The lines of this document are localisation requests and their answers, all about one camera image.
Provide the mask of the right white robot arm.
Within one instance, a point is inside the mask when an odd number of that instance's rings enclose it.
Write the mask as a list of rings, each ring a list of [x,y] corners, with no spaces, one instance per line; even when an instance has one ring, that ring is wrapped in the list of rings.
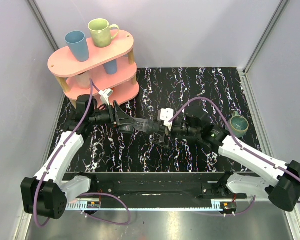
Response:
[[[173,109],[161,109],[157,121],[150,122],[150,131],[162,138],[171,137],[193,142],[232,159],[257,176],[227,173],[217,185],[218,195],[229,198],[233,194],[268,198],[279,209],[292,212],[300,199],[300,163],[286,163],[270,157],[243,143],[230,132],[210,122],[208,115],[197,106],[186,110],[185,121],[173,124]]]

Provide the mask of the clear plastic canister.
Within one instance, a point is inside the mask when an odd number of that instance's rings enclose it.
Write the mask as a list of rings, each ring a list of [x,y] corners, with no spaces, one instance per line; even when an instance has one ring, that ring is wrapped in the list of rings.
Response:
[[[135,130],[119,130],[123,134],[133,134],[135,131],[149,133],[150,132],[150,122],[148,119],[135,118],[134,122],[137,123]]]

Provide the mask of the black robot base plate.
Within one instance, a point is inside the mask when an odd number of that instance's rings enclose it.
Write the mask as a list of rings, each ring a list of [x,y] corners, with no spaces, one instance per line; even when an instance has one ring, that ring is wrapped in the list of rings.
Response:
[[[112,194],[132,210],[210,208],[217,199],[246,199],[226,188],[228,173],[97,172],[83,173],[96,179],[93,190]]]

